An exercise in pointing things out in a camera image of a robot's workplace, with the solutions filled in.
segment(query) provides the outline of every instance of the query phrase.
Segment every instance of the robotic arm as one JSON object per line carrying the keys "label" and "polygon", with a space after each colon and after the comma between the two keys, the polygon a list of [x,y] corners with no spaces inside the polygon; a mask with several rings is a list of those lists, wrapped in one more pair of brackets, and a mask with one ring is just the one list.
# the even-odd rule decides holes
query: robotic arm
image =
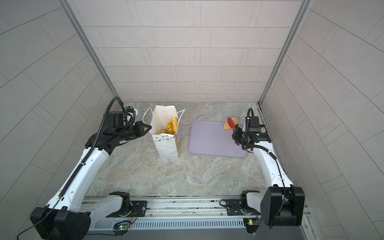
{"label": "robotic arm", "polygon": [[304,192],[295,187],[285,174],[275,156],[268,132],[262,132],[259,118],[248,109],[245,129],[238,128],[232,138],[241,144],[243,150],[253,149],[263,169],[268,189],[265,194],[243,191],[241,207],[245,212],[253,209],[261,213],[267,226],[300,226],[304,209]]}
{"label": "robotic arm", "polygon": [[[116,100],[122,111],[110,112]],[[136,112],[132,107],[124,108],[118,97],[111,100],[99,131],[89,138],[75,169],[47,205],[44,208],[36,207],[30,216],[43,239],[81,240],[90,226],[109,214],[117,212],[124,217],[131,212],[129,194],[125,192],[110,193],[102,201],[84,209],[81,203],[97,171],[113,149],[127,143],[120,141],[144,136],[151,129],[142,121],[134,122]]]}

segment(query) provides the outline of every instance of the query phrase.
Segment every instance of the yellow bread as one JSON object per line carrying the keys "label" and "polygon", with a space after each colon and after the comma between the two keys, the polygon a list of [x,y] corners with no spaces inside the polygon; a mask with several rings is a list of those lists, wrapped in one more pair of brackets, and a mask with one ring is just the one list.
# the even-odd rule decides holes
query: yellow bread
{"label": "yellow bread", "polygon": [[[232,122],[233,122],[233,124],[234,124],[235,126],[239,123],[239,120],[237,120],[237,118],[231,118],[231,119],[232,119]],[[225,129],[225,130],[231,130],[231,129],[232,129],[232,128],[229,126],[228,121],[225,122],[225,124],[224,124],[224,129]]]}
{"label": "yellow bread", "polygon": [[178,129],[178,126],[177,126],[178,123],[179,123],[179,121],[177,120],[177,118],[172,118],[172,121],[170,123],[168,123],[168,133],[169,134],[172,134],[172,135],[176,134],[177,129]]}

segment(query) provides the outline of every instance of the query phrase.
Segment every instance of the gray floor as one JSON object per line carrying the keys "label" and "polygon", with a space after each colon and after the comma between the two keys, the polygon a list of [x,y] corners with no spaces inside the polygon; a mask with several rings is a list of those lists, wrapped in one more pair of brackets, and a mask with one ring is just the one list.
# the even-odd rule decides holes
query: gray floor
{"label": "gray floor", "polygon": [[[87,235],[84,240],[109,240],[114,236]],[[302,227],[273,227],[262,224],[255,235],[245,229],[137,230],[123,239],[157,240],[306,240]]]}
{"label": "gray floor", "polygon": [[[265,191],[265,178],[255,155],[245,158],[192,155],[188,152],[190,126],[194,120],[244,122],[254,103],[131,103],[141,120],[148,107],[174,105],[183,110],[179,127],[179,159],[159,159],[149,134],[117,147],[95,176],[86,195],[107,195],[112,191],[144,195],[240,195],[242,190]],[[151,122],[151,115],[145,121]]]}

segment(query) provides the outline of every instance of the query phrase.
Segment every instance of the tiled wall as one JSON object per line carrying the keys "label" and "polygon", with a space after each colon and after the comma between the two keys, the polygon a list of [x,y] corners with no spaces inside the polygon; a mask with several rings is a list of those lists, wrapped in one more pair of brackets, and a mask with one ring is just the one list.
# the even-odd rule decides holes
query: tiled wall
{"label": "tiled wall", "polygon": [[112,97],[55,0],[0,1],[1,239],[32,226]]}
{"label": "tiled wall", "polygon": [[68,0],[124,101],[258,101],[301,1]]}
{"label": "tiled wall", "polygon": [[262,106],[324,240],[384,237],[383,16],[313,0]]}

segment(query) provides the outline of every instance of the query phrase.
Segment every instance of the paper bag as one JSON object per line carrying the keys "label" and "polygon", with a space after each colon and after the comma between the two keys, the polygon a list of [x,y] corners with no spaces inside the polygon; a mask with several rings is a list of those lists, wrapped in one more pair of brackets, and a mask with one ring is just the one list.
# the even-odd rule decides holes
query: paper bag
{"label": "paper bag", "polygon": [[[180,119],[183,115],[184,110],[177,111],[175,106],[161,106],[156,105],[154,111],[152,108],[148,108],[148,110],[152,112],[152,121],[151,126],[152,129],[149,130],[149,133],[152,135],[153,142],[155,143],[157,152],[161,159],[177,159],[179,157],[179,149],[180,149]],[[172,121],[172,118],[177,118],[179,120],[177,132],[175,135],[162,133],[159,134],[162,130],[168,130],[168,123]]]}

